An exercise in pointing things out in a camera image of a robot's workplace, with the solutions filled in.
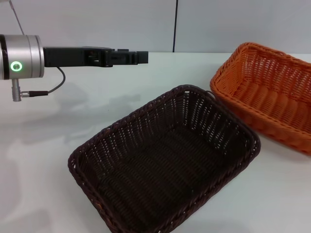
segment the table surface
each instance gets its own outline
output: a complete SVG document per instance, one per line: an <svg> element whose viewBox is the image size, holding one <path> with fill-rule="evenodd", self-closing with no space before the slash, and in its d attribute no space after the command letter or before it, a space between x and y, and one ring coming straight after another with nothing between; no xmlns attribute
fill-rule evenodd
<svg viewBox="0 0 311 233"><path fill-rule="evenodd" d="M180 85L209 89L229 53L150 53L149 64L65 68L47 97L12 102L0 81L0 232L109 233L67 160L102 128ZM311 54L294 54L311 62ZM22 91L61 81L55 68ZM250 166L175 233L305 233L311 229L311 158L261 136Z"/></svg>

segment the green led light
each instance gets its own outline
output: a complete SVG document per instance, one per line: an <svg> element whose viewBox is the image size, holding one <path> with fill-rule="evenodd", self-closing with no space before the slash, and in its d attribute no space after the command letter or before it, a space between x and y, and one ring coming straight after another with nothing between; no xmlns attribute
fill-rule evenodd
<svg viewBox="0 0 311 233"><path fill-rule="evenodd" d="M23 65L20 62L12 62L11 63L11 70L14 72L19 72L21 71L21 69L23 69Z"/></svg>

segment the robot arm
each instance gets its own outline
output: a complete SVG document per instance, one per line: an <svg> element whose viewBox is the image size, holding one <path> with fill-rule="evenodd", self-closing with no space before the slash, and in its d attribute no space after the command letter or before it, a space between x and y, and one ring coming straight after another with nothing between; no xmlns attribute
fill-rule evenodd
<svg viewBox="0 0 311 233"><path fill-rule="evenodd" d="M145 63L148 63L147 51L42 47L37 35L0 35L0 80L12 80L13 101L48 94L47 91L21 92L18 84L19 79L43 77L44 67L57 67L62 72L60 67L112 67Z"/></svg>

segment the wicker basket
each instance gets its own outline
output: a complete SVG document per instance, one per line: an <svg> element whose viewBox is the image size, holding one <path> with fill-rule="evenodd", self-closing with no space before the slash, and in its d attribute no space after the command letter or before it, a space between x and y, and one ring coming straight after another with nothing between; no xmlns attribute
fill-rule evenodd
<svg viewBox="0 0 311 233"><path fill-rule="evenodd" d="M245 43L210 87L253 129L311 155L311 64Z"/></svg>
<svg viewBox="0 0 311 233"><path fill-rule="evenodd" d="M77 148L69 170L113 233L168 233L259 151L210 93L184 85Z"/></svg>

